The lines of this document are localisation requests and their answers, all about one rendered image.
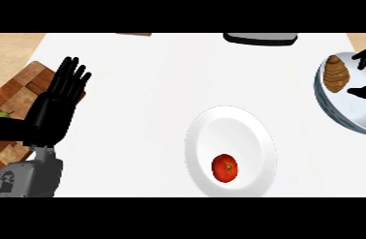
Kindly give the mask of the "red tomato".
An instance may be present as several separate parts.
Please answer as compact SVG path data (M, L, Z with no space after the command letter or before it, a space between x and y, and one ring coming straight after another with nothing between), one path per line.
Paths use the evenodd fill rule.
M229 183L237 177L237 163L235 158L227 155L218 155L211 162L211 172L217 181Z

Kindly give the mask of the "wooden checkered cutting board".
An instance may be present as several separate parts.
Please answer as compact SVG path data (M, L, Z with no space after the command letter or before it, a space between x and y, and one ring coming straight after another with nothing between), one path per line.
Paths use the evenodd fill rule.
M0 87L0 111L12 119L23 120L38 95L47 90L54 73L41 63L32 61L7 83ZM0 169L29 156L29 146L21 141L0 141Z

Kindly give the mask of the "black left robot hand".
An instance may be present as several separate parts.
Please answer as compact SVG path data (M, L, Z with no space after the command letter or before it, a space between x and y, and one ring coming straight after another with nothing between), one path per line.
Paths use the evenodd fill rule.
M0 141L21 141L23 146L49 148L62 141L90 76L78 58L68 56L25 118L0 117Z

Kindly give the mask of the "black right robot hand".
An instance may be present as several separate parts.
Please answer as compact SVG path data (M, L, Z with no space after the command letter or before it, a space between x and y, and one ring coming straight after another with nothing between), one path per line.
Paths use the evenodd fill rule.
M363 70L366 68L366 49L363 49L358 53L356 53L351 56L351 59L358 61L357 69ZM360 99L366 99L366 86L360 88L348 88L347 93L350 95L354 95Z

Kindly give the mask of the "pale blue-rimmed plate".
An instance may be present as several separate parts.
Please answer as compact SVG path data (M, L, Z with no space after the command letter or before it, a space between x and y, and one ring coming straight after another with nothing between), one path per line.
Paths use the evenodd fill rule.
M326 60L323 60L314 77L314 96L317 103L333 121L350 130L366 134L366 99L357 98L347 93L348 88L366 86L366 68L357 69L358 61L351 59L354 52L339 52L336 55L345 64L350 81L338 93L332 93L323 83Z

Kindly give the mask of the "brown croissant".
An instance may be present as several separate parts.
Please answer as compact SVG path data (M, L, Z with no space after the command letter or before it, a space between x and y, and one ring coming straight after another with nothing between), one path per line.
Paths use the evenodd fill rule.
M338 93L350 81L348 69L342 59L336 55L330 55L326 60L323 83L332 93Z

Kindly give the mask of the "white bowl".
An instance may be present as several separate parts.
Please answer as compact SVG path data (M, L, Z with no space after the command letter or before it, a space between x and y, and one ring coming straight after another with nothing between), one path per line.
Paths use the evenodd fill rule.
M220 182L211 164L220 155L237 163L237 175ZM195 119L184 143L186 166L206 196L263 196L276 175L276 150L257 118L240 108L217 106Z

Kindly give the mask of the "grey and black appliance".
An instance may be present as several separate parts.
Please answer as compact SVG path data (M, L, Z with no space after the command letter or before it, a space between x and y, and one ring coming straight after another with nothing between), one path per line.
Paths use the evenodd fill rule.
M227 42L245 45L292 45L298 39L296 33L224 33Z

